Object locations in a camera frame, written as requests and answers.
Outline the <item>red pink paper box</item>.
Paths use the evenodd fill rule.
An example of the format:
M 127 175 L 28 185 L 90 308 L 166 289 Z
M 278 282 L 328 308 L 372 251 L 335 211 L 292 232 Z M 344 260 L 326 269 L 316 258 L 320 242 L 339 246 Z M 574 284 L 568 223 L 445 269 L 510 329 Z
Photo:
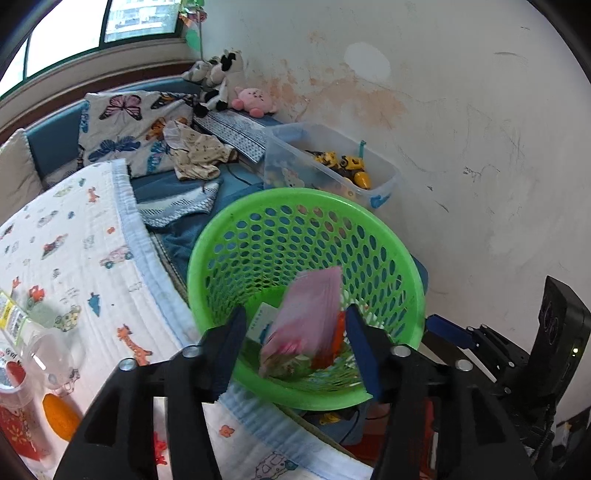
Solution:
M 315 372 L 315 354 L 331 341 L 342 311 L 339 266 L 297 273 L 259 352 L 259 376 L 293 380 Z

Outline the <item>colourful pinwheel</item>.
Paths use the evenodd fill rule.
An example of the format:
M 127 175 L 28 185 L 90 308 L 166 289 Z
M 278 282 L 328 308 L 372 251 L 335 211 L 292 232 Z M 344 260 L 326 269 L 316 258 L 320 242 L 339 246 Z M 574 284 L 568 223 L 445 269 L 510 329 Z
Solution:
M 183 24 L 183 36 L 190 49 L 204 56 L 204 40 L 202 39 L 202 25 L 207 19 L 204 0 L 181 0 L 178 18 Z

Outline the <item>yellow toy truck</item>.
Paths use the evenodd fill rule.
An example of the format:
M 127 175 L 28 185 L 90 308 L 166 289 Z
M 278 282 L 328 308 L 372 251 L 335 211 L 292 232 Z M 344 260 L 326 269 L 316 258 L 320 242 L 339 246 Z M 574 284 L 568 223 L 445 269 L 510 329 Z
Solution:
M 372 188 L 372 180 L 367 173 L 363 158 L 348 155 L 339 156 L 335 151 L 307 150 L 307 153 L 311 154 L 315 161 L 338 173 L 342 178 L 348 179 L 356 187 L 363 190 Z

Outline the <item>grey plush toy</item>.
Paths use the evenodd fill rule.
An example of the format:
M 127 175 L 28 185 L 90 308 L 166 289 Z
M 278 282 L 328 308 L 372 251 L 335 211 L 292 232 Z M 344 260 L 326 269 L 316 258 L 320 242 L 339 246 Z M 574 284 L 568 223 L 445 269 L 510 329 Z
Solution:
M 218 64 L 216 57 L 210 60 L 197 60 L 187 71 L 181 74 L 181 78 L 194 84 L 207 83 L 211 80 L 214 67 Z

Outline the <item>clear plastic bottle yellow label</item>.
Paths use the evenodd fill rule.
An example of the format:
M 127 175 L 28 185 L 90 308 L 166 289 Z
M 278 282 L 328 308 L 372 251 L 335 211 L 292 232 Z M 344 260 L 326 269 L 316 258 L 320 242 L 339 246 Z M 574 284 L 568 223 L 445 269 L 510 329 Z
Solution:
M 64 333 L 32 320 L 1 291 L 1 332 L 21 358 L 28 375 L 58 396 L 73 392 L 79 378 Z

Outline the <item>orange round lid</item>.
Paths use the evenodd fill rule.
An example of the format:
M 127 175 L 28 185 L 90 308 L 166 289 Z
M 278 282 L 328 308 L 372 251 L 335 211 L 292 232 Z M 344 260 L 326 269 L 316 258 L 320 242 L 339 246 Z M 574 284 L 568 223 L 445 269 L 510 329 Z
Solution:
M 79 415 L 64 400 L 51 393 L 44 396 L 42 407 L 53 432 L 62 440 L 70 442 L 80 425 Z

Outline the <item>green plastic mesh basket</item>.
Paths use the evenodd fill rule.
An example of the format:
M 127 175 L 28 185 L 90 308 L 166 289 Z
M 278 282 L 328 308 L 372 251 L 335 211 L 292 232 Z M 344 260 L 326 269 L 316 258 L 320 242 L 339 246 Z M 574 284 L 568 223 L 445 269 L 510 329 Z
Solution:
M 249 317 L 279 306 L 298 272 L 339 266 L 342 305 L 394 343 L 421 344 L 425 293 L 396 234 L 362 206 L 308 188 L 249 194 L 219 211 L 197 238 L 187 271 L 188 303 L 200 332 L 224 324 L 235 306 Z

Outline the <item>red plastic noodle cup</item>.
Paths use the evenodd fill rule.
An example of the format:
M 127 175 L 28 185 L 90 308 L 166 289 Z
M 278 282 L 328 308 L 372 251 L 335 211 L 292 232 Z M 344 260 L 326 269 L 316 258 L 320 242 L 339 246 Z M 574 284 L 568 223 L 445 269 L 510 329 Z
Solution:
M 34 399 L 34 384 L 22 365 L 1 359 L 1 431 L 21 458 L 42 466 L 51 453 Z

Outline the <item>blue sofa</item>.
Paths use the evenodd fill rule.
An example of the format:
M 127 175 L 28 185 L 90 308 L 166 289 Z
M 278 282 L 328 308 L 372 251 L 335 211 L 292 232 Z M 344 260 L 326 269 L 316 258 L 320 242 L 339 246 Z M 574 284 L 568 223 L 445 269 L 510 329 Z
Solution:
M 194 133 L 211 134 L 239 157 L 259 164 L 266 152 L 263 130 L 269 116 L 252 119 L 232 110 L 193 115 L 201 88 L 179 77 L 137 88 L 87 94 L 76 106 L 52 114 L 24 130 L 28 151 L 44 188 L 49 189 L 85 166 L 123 159 L 140 202 L 185 191 L 174 174 L 163 128 L 186 123 Z

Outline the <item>window with green frame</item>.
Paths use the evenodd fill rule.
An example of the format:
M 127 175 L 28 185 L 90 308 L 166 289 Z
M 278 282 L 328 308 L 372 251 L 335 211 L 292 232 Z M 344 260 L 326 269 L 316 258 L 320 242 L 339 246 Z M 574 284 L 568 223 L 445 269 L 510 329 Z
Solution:
M 25 38 L 1 78 L 1 94 L 85 53 L 135 40 L 177 37 L 180 6 L 175 0 L 62 1 Z

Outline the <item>crumpled patterned cloth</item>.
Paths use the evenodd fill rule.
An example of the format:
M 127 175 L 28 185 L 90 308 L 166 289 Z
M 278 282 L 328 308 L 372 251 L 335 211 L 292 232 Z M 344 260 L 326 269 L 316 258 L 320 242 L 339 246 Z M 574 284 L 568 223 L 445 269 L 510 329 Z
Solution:
M 178 180 L 211 181 L 221 175 L 218 164 L 238 159 L 238 150 L 217 137 L 200 133 L 184 123 L 168 121 L 163 129 L 169 157 Z

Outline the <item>butterfly print pillow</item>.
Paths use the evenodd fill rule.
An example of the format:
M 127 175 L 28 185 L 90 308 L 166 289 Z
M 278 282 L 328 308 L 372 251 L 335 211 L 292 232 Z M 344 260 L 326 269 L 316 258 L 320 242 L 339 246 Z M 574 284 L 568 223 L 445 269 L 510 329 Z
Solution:
M 193 103 L 194 96 L 187 93 L 86 94 L 78 135 L 83 163 L 123 159 L 133 178 L 171 170 L 163 129 L 168 121 L 190 124 Z

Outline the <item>clear plastic toy bin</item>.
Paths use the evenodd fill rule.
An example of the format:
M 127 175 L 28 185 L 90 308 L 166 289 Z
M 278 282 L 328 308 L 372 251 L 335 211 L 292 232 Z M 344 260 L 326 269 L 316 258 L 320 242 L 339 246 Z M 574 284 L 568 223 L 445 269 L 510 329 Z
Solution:
M 355 141 L 315 123 L 290 123 L 267 127 L 264 153 L 264 186 L 311 188 L 339 195 L 370 210 L 377 210 L 392 196 L 400 177 L 390 161 Z M 363 190 L 315 161 L 311 151 L 335 151 L 339 156 L 363 158 L 372 188 Z

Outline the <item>cow plush toy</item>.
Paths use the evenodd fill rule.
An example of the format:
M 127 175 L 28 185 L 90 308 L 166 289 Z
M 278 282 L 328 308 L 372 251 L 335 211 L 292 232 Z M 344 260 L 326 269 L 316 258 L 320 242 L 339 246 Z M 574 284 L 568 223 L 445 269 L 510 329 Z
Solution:
M 228 110 L 236 97 L 235 88 L 246 85 L 242 52 L 225 50 L 217 59 L 211 80 L 198 84 L 200 98 L 193 106 L 193 113 L 198 118 L 204 118 L 211 111 Z

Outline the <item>white milk carton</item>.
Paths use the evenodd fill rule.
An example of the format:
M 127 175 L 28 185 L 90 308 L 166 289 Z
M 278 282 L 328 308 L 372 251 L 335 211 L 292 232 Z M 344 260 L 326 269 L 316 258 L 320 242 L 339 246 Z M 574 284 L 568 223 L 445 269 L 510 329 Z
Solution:
M 269 334 L 270 327 L 273 326 L 273 322 L 276 320 L 278 309 L 267 303 L 259 305 L 256 314 L 254 314 L 252 320 L 249 323 L 249 329 L 246 331 L 246 337 L 256 344 L 263 346 L 266 342 L 266 337 Z

